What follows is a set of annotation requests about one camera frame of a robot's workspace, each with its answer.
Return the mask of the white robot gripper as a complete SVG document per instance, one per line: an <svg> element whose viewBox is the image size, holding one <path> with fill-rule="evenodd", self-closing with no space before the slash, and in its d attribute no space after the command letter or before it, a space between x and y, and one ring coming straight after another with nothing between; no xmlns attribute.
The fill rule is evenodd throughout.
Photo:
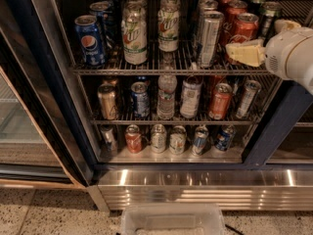
<svg viewBox="0 0 313 235"><path fill-rule="evenodd" d="M226 45L228 57L237 63L259 67L283 80L311 82L313 79L313 29L290 20L276 20L275 32L266 47L262 39Z"/></svg>

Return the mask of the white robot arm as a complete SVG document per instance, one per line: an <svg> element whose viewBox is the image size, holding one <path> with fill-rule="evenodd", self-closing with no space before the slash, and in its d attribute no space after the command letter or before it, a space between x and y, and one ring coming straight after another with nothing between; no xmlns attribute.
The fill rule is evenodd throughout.
<svg viewBox="0 0 313 235"><path fill-rule="evenodd" d="M292 80L313 94L313 29L288 20L274 23L276 35L266 45L261 39L226 45L228 56L242 64L265 68Z"/></svg>

